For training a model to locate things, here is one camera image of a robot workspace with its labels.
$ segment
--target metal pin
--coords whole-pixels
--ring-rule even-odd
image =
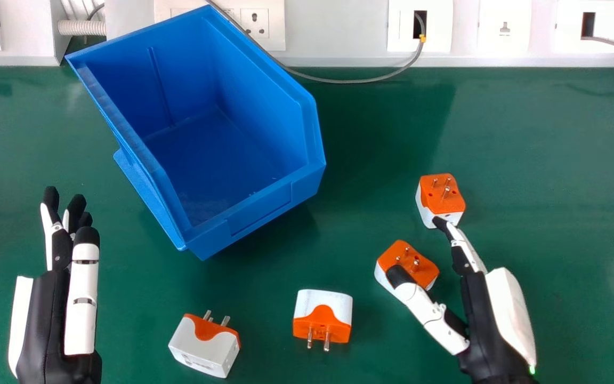
[[[307,349],[312,349],[312,327],[309,327],[309,333],[307,333]]]
[[[324,339],[324,352],[331,350],[331,333],[326,331],[326,338]]]

